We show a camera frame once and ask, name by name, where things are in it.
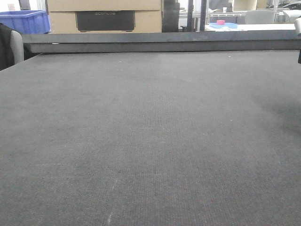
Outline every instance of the table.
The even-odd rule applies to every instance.
[[[298,225],[298,54],[39,55],[0,72],[0,225]]]
[[[209,25],[205,26],[206,31],[217,31]],[[295,30],[294,24],[239,24],[233,31],[266,31],[266,30]]]

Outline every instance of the gray chair back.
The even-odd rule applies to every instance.
[[[301,10],[283,10],[285,22],[294,23],[295,20],[301,17]]]
[[[14,54],[15,64],[24,61],[23,39],[20,33],[11,31],[10,47]]]
[[[270,10],[252,10],[246,12],[246,24],[273,24],[274,12]]]
[[[298,36],[301,36],[301,17],[295,20],[295,27]]]

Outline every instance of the blue plastic crate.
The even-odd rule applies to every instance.
[[[44,34],[50,31],[49,16],[45,10],[0,12],[0,23],[23,34]]]

